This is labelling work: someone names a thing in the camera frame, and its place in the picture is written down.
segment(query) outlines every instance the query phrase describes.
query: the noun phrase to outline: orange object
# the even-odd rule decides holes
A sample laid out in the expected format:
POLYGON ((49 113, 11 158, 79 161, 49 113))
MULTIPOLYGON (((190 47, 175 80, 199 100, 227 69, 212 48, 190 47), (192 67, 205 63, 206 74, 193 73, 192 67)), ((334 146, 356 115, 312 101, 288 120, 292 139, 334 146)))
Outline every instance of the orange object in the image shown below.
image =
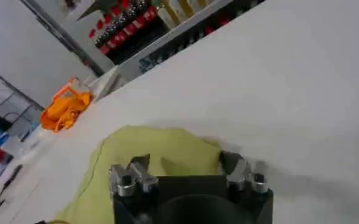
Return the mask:
POLYGON ((92 99, 91 93, 74 93, 72 96, 56 97, 41 114, 41 126, 54 132, 70 128, 92 99))

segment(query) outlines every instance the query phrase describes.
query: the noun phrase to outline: bottle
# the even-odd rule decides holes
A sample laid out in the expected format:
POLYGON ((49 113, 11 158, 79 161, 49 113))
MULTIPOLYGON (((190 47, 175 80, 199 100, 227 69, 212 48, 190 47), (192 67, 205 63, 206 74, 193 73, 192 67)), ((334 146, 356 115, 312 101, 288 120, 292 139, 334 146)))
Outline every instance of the bottle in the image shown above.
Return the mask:
POLYGON ((185 12, 187 18, 191 18, 194 15, 193 9, 190 7, 187 0, 177 0, 179 5, 181 6, 182 10, 185 12))
POLYGON ((183 23, 184 21, 186 21, 188 19, 185 11, 179 4, 179 0, 162 0, 162 3, 164 5, 167 5, 169 8, 171 8, 174 11, 176 16, 178 17, 179 24, 183 23))
POLYGON ((119 7, 113 7, 112 12, 118 22, 119 28, 123 29, 128 22, 127 16, 121 11, 119 7))
POLYGON ((93 42, 94 45, 96 46, 96 48, 98 48, 104 55, 106 55, 109 52, 109 50, 110 50, 109 47, 106 44, 104 44, 101 36, 99 36, 97 34, 95 29, 92 29, 90 31, 90 34, 88 37, 90 37, 91 42, 93 42))
POLYGON ((115 48, 116 45, 110 42, 111 33, 110 33, 110 26, 111 26, 112 16, 106 14, 104 15, 104 33, 102 34, 102 41, 106 43, 110 48, 115 48))
POLYGON ((194 13, 202 10, 200 2, 198 0, 187 0, 188 5, 191 7, 194 13))
POLYGON ((156 7, 157 15, 162 19, 168 29, 173 29, 179 25, 179 21, 175 21, 169 14, 166 6, 160 0, 154 0, 152 4, 156 7))
POLYGON ((124 31, 126 35, 133 36, 137 32, 137 27, 134 25, 133 21, 136 19, 138 9, 136 5, 129 0, 123 0, 121 6, 127 18, 127 25, 124 27, 124 31))
POLYGON ((115 33, 114 36, 111 37, 111 41, 116 40, 119 44, 122 44, 127 39, 127 35, 123 31, 123 28, 126 27, 128 22, 127 15, 121 12, 121 9, 119 7, 113 7, 112 13, 114 14, 112 29, 114 30, 115 27, 115 29, 117 29, 117 33, 115 33))
POLYGON ((198 0, 198 3, 202 9, 208 5, 206 0, 198 0))

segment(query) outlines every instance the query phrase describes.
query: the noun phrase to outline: shelf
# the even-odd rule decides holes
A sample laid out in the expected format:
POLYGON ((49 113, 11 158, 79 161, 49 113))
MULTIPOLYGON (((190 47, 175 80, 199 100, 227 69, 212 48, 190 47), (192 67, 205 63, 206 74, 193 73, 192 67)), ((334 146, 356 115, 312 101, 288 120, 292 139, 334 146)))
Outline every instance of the shelf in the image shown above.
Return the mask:
POLYGON ((76 22, 94 2, 95 0, 81 0, 81 2, 76 5, 75 9, 69 12, 66 20, 76 22))
POLYGON ((133 80, 139 75, 141 75, 141 72, 139 70, 140 59, 144 58, 145 56, 149 55, 156 49, 162 47, 166 43, 175 39, 175 37, 178 37, 182 33, 186 32, 186 30, 193 27, 195 24, 208 18, 210 15, 217 12, 219 9, 223 8, 224 6, 226 6, 231 2, 233 2, 233 0, 218 0, 211 3, 210 5, 206 6, 200 12, 196 13, 194 16, 192 16, 191 18, 189 18, 179 26, 170 30, 164 36, 160 37, 150 45, 146 46, 143 50, 139 51, 137 54, 133 55, 128 60, 120 64, 120 70, 125 71, 123 73, 123 76, 127 80, 133 80))

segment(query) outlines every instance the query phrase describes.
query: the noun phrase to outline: white table surface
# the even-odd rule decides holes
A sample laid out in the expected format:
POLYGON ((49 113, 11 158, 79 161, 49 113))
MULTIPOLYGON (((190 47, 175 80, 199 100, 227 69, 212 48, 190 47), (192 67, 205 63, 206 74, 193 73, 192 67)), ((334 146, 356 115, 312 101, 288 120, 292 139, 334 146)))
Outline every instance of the white table surface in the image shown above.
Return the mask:
POLYGON ((46 134, 0 223, 52 219, 127 124, 183 127, 266 161, 274 223, 359 223, 359 1, 268 0, 91 105, 46 134))

